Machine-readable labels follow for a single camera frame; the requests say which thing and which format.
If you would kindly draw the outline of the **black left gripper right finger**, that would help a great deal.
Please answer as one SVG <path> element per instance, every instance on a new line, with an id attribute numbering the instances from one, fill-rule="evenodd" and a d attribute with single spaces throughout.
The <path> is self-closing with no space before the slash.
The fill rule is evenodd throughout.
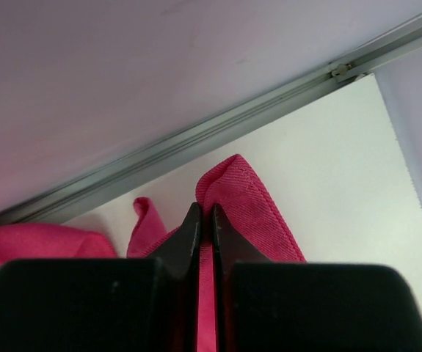
<path id="1" fill-rule="evenodd" d="M 412 291 L 383 265 L 276 263 L 212 210 L 219 351 L 422 351 Z"/>

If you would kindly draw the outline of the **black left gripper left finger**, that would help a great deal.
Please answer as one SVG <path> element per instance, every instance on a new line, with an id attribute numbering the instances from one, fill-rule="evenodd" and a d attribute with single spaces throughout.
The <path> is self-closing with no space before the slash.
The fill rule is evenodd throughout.
<path id="1" fill-rule="evenodd" d="M 0 351 L 195 351 L 202 210 L 142 259 L 0 267 Z"/>

